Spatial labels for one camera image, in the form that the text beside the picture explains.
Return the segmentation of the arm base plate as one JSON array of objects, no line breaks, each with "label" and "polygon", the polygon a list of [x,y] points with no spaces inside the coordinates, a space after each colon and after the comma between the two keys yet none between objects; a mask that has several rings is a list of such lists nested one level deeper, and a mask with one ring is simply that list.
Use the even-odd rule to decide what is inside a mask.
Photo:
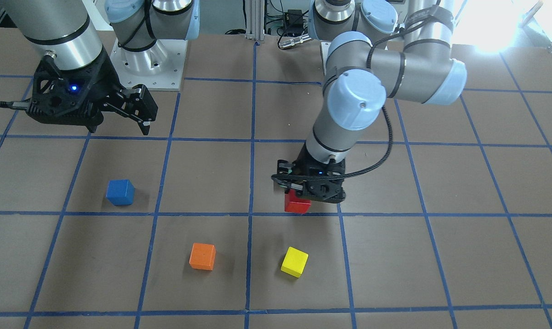
[{"label": "arm base plate", "polygon": [[126,88],[144,84],[150,91],[180,91],[187,47],[187,40],[157,40],[148,50],[130,52],[115,44],[110,59]]},{"label": "arm base plate", "polygon": [[324,76],[328,75],[328,69],[334,69],[337,66],[334,59],[329,59],[334,50],[332,42],[321,42],[322,72]]}]

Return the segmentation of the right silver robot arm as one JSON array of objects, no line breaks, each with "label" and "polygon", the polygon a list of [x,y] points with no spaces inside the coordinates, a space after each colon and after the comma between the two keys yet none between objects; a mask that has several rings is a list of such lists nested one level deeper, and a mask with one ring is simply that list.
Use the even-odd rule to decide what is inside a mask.
[{"label": "right silver robot arm", "polygon": [[[23,36],[40,54],[31,98],[0,101],[43,124],[84,126],[90,133],[114,112],[150,133],[158,106],[147,84],[123,83],[80,0],[2,0]],[[163,40],[194,40],[200,33],[198,0],[107,0],[125,71],[138,77],[172,71]]]}]

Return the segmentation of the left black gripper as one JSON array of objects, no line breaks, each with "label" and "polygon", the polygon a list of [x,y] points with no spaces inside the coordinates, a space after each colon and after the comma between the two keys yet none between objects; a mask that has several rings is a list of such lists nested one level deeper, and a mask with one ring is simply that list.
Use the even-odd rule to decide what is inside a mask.
[{"label": "left black gripper", "polygon": [[343,159],[337,163],[330,159],[328,163],[318,162],[307,149],[301,149],[299,156],[293,162],[280,159],[277,171],[272,180],[285,192],[293,192],[300,199],[316,202],[341,203],[346,199],[343,189],[343,179],[346,162]]}]

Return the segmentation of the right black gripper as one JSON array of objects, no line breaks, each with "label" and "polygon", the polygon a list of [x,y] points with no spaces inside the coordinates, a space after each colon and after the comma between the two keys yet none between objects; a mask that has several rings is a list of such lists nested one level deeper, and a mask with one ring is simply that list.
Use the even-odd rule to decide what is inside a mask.
[{"label": "right black gripper", "polygon": [[132,119],[147,136],[158,106],[146,85],[123,88],[105,48],[79,69],[59,69],[53,56],[43,56],[25,110],[29,117],[44,124],[84,126],[95,133],[104,121],[102,111]]}]

